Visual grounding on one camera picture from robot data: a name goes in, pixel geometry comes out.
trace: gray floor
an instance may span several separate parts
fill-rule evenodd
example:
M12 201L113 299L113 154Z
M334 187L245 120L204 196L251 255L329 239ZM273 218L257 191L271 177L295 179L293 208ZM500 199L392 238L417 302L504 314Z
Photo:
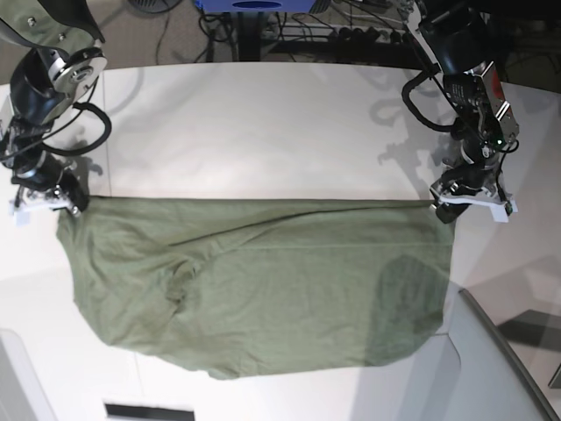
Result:
M190 63L207 45L197 24L198 13L190 0L183 1L169 15L141 14L126 0L88 0L88 4L107 41L103 51L109 60L108 68L155 65L156 47L167 19L169 25L160 46L160 64ZM338 7L347 11L344 4ZM345 25L345 20L332 9L317 16L331 24ZM394 10L390 10L385 17L398 18ZM309 18L303 20L314 23ZM380 26L375 22L366 25ZM0 42L0 83L10 80L14 67L26 51L21 46ZM539 54L530 59L522 58L513 57L510 61L508 78L512 83L561 93L561 70L557 70L561 69L561 64L557 60ZM218 46L216 60L231 60L230 51L225 45ZM290 59L285 56L270 57L269 60Z

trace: white surface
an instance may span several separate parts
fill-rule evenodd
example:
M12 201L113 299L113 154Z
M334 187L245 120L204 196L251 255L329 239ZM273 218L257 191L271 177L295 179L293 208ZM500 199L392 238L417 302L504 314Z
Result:
M98 101L104 100L114 132L107 149L93 157L103 173L94 176L91 191L148 197L429 198L428 186L440 174L435 162L447 138L425 129L401 104L401 86L411 76L398 69L274 63L106 72L105 96ZM507 159L505 173L509 188L520 192L521 213L501 228L485 209L471 208L460 219L451 276L462 285L478 282L473 274L481 260L504 264L508 248L525 240L523 232L490 247L497 232L538 206L525 198L521 186L530 174L541 174L534 159L545 140L557 137L550 129L557 124L558 96L520 87L506 91L521 125L522 146ZM441 114L452 117L429 84L414 100L433 120ZM90 123L84 120L86 130ZM0 193L7 199L15 189L3 183ZM550 194L558 199L554 189ZM537 230L532 239L554 244L554 230L530 222L528 230ZM442 397L431 395L426 385L434 382L433 390L451 391L448 385L458 380L442 378L443 369L437 369L447 367L444 372L453 374L455 367L450 345L439 337L424 351L387 367L239 382L215 382L108 348L71 303L66 257L53 236L55 215L35 217L24 231L10 223L0 218L2 251L10 256L7 271L0 274L0 327L11 328L25 342L60 421L101 419L103 401L195 408L198 421L226 416L409 421L415 419L411 414L434 421L444 410L432 403ZM456 288L451 285L451 295ZM447 318L450 314L448 302ZM485 376L471 376L464 384L477 389L485 381ZM459 399L479 404L481 395L472 398L467 389ZM492 413L492 419L505 419L507 412L495 408Z
M450 421L542 420L492 337L463 299L454 307L450 339L459 352L462 374L440 419Z
M56 421L24 344L15 332L0 330L0 367L0 419Z

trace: white tabletop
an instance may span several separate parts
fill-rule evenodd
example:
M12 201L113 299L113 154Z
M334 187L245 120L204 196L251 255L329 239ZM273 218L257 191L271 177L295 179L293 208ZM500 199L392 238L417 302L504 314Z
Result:
M105 72L94 102L108 112L114 127L108 143L88 156L93 170L89 173L90 191L102 196L154 198L429 198L428 187L440 176L437 164L445 153L448 138L422 126L402 104L401 87L413 75L401 69L280 63ZM429 83L419 90L413 95L419 109L433 121L450 122L453 113L437 91ZM521 127L520 150L509 156L504 166L508 189L516 194L520 213L510 223L497 225L487 210L472 207L459 219L450 297L458 286L477 286L477 290L526 264L541 259L559 261L561 257L561 224L557 216L561 205L557 187L561 180L561 149L554 147L561 131L560 96L509 85L505 91ZM5 95L7 89L0 93ZM59 124L68 118L62 118ZM100 132L95 118L84 114L54 143L65 146L77 139L92 140ZM15 188L9 185L9 173L4 171L0 174L0 200L7 201L13 194ZM243 409L239 402L242 395L253 390L252 399L261 399L263 396L256 388L268 387L272 394L282 389L281 395L291 396L287 399L293 403L302 396L312 399L311 389L295 395L288 392L299 390L298 385L307 382L305 379L319 388L319 400L312 405L314 414L323 405L333 417L322 419L354 419L350 417L353 396L357 382L368 379L361 375L364 372L375 374L375 379L369 381L373 390L380 392L373 394L377 396L370 402L374 406L391 401L391 396L382 393L384 390L395 394L401 391L403 397L407 380L392 383L394 389L384 387L383 379L389 374L380 373L386 368L377 372L349 369L311 377L294 375L272 383L267 379L241 382L245 386L237 389L213 382L206 389L199 382L200 376L186 380L173 367L163 368L165 365L159 361L132 358L128 353L98 344L70 303L71 276L66 256L53 235L55 227L55 215L48 212L33 215L32 224L22 229L13 227L8 218L0 218L3 253L10 256L3 261L0 274L0 327L22 335L32 360L34 356L34 363L40 366L39 377L43 376L52 388L57 382L56 365L49 362L53 361L54 351L49 353L45 349L55 349L62 341L75 355L91 356L91 350L95 350L95 356L111 367L97 386L104 390L106 400L117 402L123 396L130 400L130 396L142 393L158 396L161 383L171 382L198 396L195 401L200 410L209 413L206 419L217 419L212 417L213 402L205 397L207 393L222 390L222 397L231 396L228 404L241 411L239 419L258 419L258 414L263 416L267 409L257 401L250 409ZM528 282L532 281L534 286L536 282L551 283L550 271L547 275L547 279L534 275ZM561 271L552 276L558 282ZM56 293L47 305L52 319L45 320L39 331L33 314L21 309L26 305L44 307L48 291ZM7 298L4 292L16 294L23 301ZM505 301L501 308L494 309L496 318L512 317L527 310L527 298ZM61 324L54 329L58 336L53 336L52 331L49 335L48 326L57 323ZM449 323L448 320L442 332L447 332ZM81 332L82 342L77 344L66 338L64 332L69 331ZM393 373L407 379L414 360L397 363ZM80 366L80 372L79 361L83 358L76 356L73 373L69 374L75 381L79 373L94 375L100 370ZM423 361L427 367L438 363L437 359ZM134 378L142 377L139 373L160 379L161 383L144 382L139 389ZM68 417L62 419L71 419L67 389L51 390L54 406L63 412L67 410ZM400 405L401 401L394 399L394 409L388 410L388 414L397 414ZM243 415L249 414L247 411L254 411L251 417ZM398 418L395 415L384 419Z

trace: olive green shirt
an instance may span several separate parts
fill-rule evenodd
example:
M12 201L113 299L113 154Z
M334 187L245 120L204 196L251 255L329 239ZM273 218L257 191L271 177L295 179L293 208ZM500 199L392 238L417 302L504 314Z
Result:
M427 202L93 197L58 237L103 342L230 379L412 354L453 229Z

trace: electrical cord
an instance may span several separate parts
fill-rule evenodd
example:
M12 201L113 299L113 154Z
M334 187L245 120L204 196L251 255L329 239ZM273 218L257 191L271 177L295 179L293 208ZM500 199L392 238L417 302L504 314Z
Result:
M431 75L430 69L427 67L427 63L425 62L425 60L423 60L423 58L421 57L421 55L419 54L419 52L417 51L417 47L413 41L413 39L415 39L415 37L413 36L413 34L411 33L411 31L404 26L404 29L408 32L408 37L404 37L407 38L408 43L411 45L411 49L413 50L413 53L415 54L415 57L417 58L417 60L419 61L419 64L421 64L421 67L423 68L423 70L425 72L427 72L427 74L429 74L429 78L436 84L436 86L438 87L438 90L440 90L440 92L442 93L442 95L444 96L444 98L446 99L446 101L448 102L448 104L450 105L450 107L454 110L454 112L458 115L458 117L462 120L462 123L464 123L465 127L472 132L472 134L479 139L480 141L483 141L483 139L481 138L481 136L479 135L478 131L475 130L472 125L467 121L467 119L459 112L458 107L450 100L450 98L446 95L446 92L444 91L444 88L442 86L442 84L440 83L440 81L435 77L434 74Z
M209 51L209 48L206 47L204 50L201 51L199 55L196 56L196 59L193 60L194 63L198 63L199 60Z
M502 151L501 162L499 162L499 167L497 168L497 175L495 176L495 179L494 179L495 183L497 185L497 193L499 194L499 199L502 202L507 201L507 195L505 194L505 191L502 189L502 186L499 183L499 177L502 174L502 164L504 163L505 159L507 158L507 155L510 154L510 153L516 152L519 147L520 147L520 142L518 141L518 139L515 139L515 145L513 147L510 147L506 151Z
M322 21L320 18L318 18L317 16L312 15L311 13L295 13L294 15L292 15L292 18L294 18L294 16L304 16L304 17L308 17L308 18L312 18L314 19L316 22L318 22L319 24L323 25L323 26L327 26L328 28L330 28L333 32L337 32L337 29L335 28L335 26L328 24L327 22Z
M284 27L287 24L287 19L288 19L288 14L285 12L284 14L284 20L281 23L281 15L279 12L276 13L276 17L277 17L277 22L279 22L279 37L280 39L282 39L282 42L286 42L286 40L284 39ZM296 58L294 57L294 55L292 53L290 53L289 51L287 51L288 56L292 59L292 61L294 63L296 63Z
M411 92L413 91L413 89L415 89L421 83L425 82L435 73L438 73L438 71L440 71L440 68L438 66L434 66L430 73L426 70L422 70L421 73L405 83L405 85L403 85L403 89L401 90L401 100L408 108L409 112L413 114L421 124L426 125L435 132L449 133L452 131L452 128L454 127L453 125L438 125L437 123L433 123L419 111L419 109L411 100Z
M371 11L368 11L362 7L360 7L359 5L357 5L356 3L354 3L351 0L341 0L344 3L350 4L352 7L356 7L357 9L359 9L360 11L363 11L364 13L372 16L373 18L375 18L376 20L378 20L379 22L381 22L385 27L387 27L387 29L389 29L390 31L395 31L395 28L393 26L391 26L386 20L384 20L384 18L381 18L380 16L378 16L376 13L372 13Z
M169 5L167 4L167 0L162 0L162 2L169 9ZM163 42L164 37L166 36L167 28L169 27L170 20L171 20L171 11L168 10L167 13L166 13L166 23L164 24L164 30L161 32L160 39L158 39L158 44L156 45L155 61L156 61L157 66L160 64L161 43Z
M238 50L237 50L237 46L236 46L236 42L234 41L234 24L231 21L231 16L229 13L222 13L220 15L207 15L203 10L198 9L197 11L199 12L199 19L197 21L198 25L199 25L199 29L201 30L201 32L207 37L207 40L209 41L209 44L207 45L207 49L205 51L205 53L207 53L208 51L212 51L213 47L212 44L213 43L228 43L230 45L230 49L231 49L231 58L232 61L238 61ZM218 22L219 25L215 28L213 28L212 30L210 30L209 28L204 27L204 24L214 24ZM217 33L218 30L220 28L224 29L224 33L225 36L224 38L218 38L217 37Z
M314 42L314 33L312 32L312 28L308 24L302 22L299 18L295 18L295 15L292 15L290 18L294 20L296 23L300 24L300 26L302 26L302 31L304 33L304 36L306 36L306 30L304 28L308 29L309 36L312 38L312 42Z
M94 97L94 94L96 93L96 88L97 88L97 81L99 80L99 76L96 78L96 81L94 82L94 84L92 85L92 90L89 93L88 99L86 100L86 103L91 102L91 98ZM63 125L61 128L55 130L54 132L50 132L49 134L47 134L42 140L47 140L49 138L52 138L52 136L54 136L55 134L58 134L60 132L62 132L64 129L66 129L67 127L69 127L71 124L73 124L74 121L76 121L78 119L78 117L80 117L80 115L84 112L84 110L80 110L78 112L78 114L76 114L70 121L68 121L65 125Z
M49 153L59 155L59 156L67 156L67 157L80 156L80 155L84 155L86 153L89 153L89 152L97 149L103 143L105 143L107 141L107 139L111 135L111 131L113 130L113 125L111 124L111 120L109 119L107 114L105 114L96 105L93 105L92 103L75 103L73 105L73 107L76 108L77 110L80 110L80 111L89 111L89 112L93 112L94 114L96 114L96 116L103 123L103 133L102 133L102 135L95 142L91 143L90 145L87 145L87 146L84 146L84 147L79 147L79 148L76 148L76 149L59 149L57 147L52 147L52 146L49 146L49 145L45 145L45 143L42 143L42 144L39 145L40 149L43 149L44 151L47 151Z
M94 93L96 92L96 87L97 87L97 81L99 80L99 77L96 78L96 81L93 84L93 89L91 90L91 93L89 94L88 99L86 100L86 103L90 103L91 98L94 96ZM27 152L30 149L41 145L45 140L52 138L52 136L54 136L55 134L58 134L60 132L62 132L64 129L66 129L67 127L69 127L71 124L73 124L74 121L76 121L78 119L78 117L80 117L80 115L84 112L84 110L80 110L78 112L78 114L76 114L70 121L68 121L65 125L63 125L61 128L55 130L54 132L49 133L48 135L46 135L45 137L38 139L32 143L30 143L27 146L22 147L21 149L17 150L14 153L10 153L9 155L5 155L2 158L0 158L0 162L6 162L11 160L12 158L16 158L17 156L21 155L23 152Z

